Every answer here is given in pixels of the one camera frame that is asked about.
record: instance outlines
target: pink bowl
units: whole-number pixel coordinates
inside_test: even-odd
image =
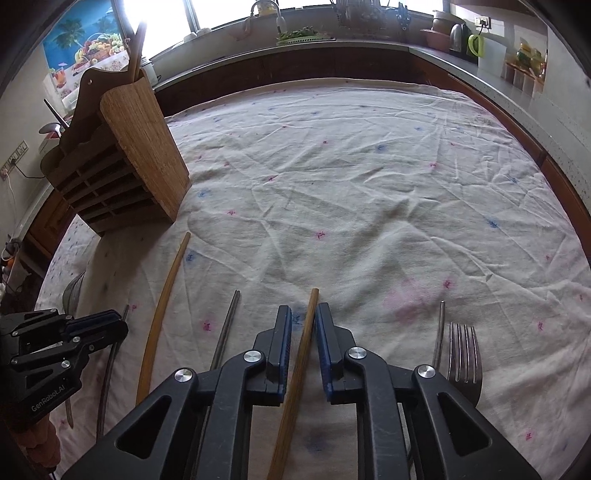
[[[450,47],[449,35],[435,30],[421,30],[427,38],[427,45],[439,51],[448,51]]]

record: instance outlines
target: fruit poster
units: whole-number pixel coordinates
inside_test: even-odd
[[[62,99],[79,87],[86,69],[118,71],[129,61],[111,0],[75,3],[49,32],[43,47]]]

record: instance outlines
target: green vegetable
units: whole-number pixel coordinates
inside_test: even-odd
[[[301,30],[282,33],[279,36],[279,41],[291,40],[292,38],[312,37],[314,35],[318,35],[318,32],[316,30],[314,30],[312,27],[304,27]]]

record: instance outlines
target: wooden chopstick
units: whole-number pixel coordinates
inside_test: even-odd
[[[304,377],[306,376],[306,368],[308,366],[312,330],[314,327],[314,312],[316,311],[316,304],[318,303],[318,295],[318,288],[313,288],[310,293],[310,301],[308,302],[308,310],[306,311],[306,320],[304,321],[304,330],[301,334],[300,346],[297,349],[294,372],[291,376],[289,388],[287,389],[287,398],[285,399],[285,404],[283,406],[283,414],[281,416],[281,423],[279,425],[279,432],[277,433],[277,441],[275,443],[275,449],[273,450],[273,457],[271,459],[271,467],[269,468],[267,480],[281,480],[283,477],[283,471],[285,470],[285,464],[287,463],[291,438],[293,437],[294,429],[296,427],[301,393],[304,387]]]
[[[138,79],[139,64],[141,64],[142,49],[144,48],[147,29],[148,24],[145,21],[140,22],[138,25],[138,31],[135,33],[135,37],[131,41],[131,48],[128,52],[129,63],[127,67],[130,83],[134,83]]]
[[[191,233],[185,233],[183,241],[178,248],[177,256],[174,257],[166,282],[162,288],[162,293],[158,299],[156,310],[154,312],[154,318],[152,320],[152,326],[150,327],[150,333],[148,334],[148,340],[146,341],[146,348],[144,350],[144,359],[142,360],[142,368],[139,371],[139,382],[138,392],[135,396],[135,404],[139,405],[143,399],[150,393],[150,382],[152,381],[152,369],[154,367],[154,358],[156,357],[156,347],[158,346],[158,337],[160,337],[160,330],[162,329],[162,320],[164,319],[164,313],[168,305],[168,299],[170,293],[173,290],[174,279],[177,276],[178,268],[183,259],[184,252],[191,238]]]

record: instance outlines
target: palm tree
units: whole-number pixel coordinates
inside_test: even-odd
[[[99,21],[96,23],[98,28],[99,28],[99,32],[101,33],[110,33],[111,30],[113,30],[113,19],[107,17],[106,15],[104,17],[100,17]]]
[[[78,38],[84,37],[85,34],[85,31],[82,28],[82,20],[80,20],[80,18],[64,20],[57,26],[57,28],[63,32],[56,37],[56,43],[58,47],[65,50],[70,48],[75,43],[80,48],[83,48],[83,46],[78,41]]]

